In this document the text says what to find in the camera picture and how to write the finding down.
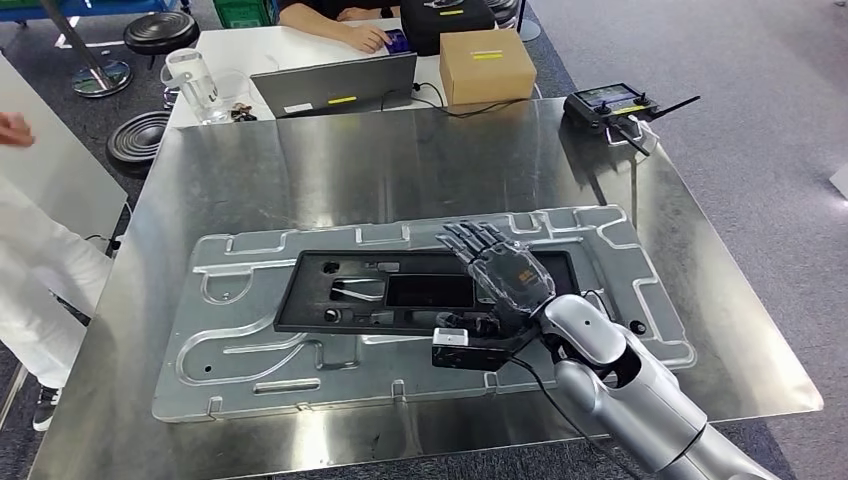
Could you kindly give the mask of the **seated person's hand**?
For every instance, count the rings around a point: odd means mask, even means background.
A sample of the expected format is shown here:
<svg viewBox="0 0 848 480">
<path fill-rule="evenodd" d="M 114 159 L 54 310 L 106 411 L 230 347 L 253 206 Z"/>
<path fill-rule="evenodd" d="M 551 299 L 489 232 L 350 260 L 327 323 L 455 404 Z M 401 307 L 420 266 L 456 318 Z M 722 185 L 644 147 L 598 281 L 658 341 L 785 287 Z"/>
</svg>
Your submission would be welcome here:
<svg viewBox="0 0 848 480">
<path fill-rule="evenodd" d="M 371 24 L 350 26 L 342 25 L 339 40 L 348 46 L 368 54 L 376 53 L 392 44 L 388 34 Z"/>
</svg>

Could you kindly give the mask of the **person's hand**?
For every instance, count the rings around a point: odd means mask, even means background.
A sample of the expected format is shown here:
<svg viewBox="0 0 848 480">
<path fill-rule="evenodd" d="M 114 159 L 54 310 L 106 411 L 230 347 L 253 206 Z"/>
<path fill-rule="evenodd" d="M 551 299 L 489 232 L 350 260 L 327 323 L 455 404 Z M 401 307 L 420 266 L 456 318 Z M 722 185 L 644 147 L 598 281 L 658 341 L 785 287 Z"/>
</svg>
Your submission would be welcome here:
<svg viewBox="0 0 848 480">
<path fill-rule="evenodd" d="M 2 145 L 27 148 L 34 144 L 35 137 L 31 126 L 19 113 L 2 112 L 0 114 L 0 141 Z"/>
</svg>

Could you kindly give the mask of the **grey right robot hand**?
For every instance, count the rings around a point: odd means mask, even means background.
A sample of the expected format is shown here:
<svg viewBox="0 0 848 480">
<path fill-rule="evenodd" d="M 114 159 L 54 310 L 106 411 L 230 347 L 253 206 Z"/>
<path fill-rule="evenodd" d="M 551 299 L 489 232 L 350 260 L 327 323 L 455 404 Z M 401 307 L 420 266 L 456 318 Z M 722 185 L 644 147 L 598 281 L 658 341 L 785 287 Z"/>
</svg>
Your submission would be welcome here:
<svg viewBox="0 0 848 480">
<path fill-rule="evenodd" d="M 556 297 L 555 280 L 529 248 L 489 222 L 446 223 L 435 238 L 511 314 L 533 317 Z"/>
</svg>

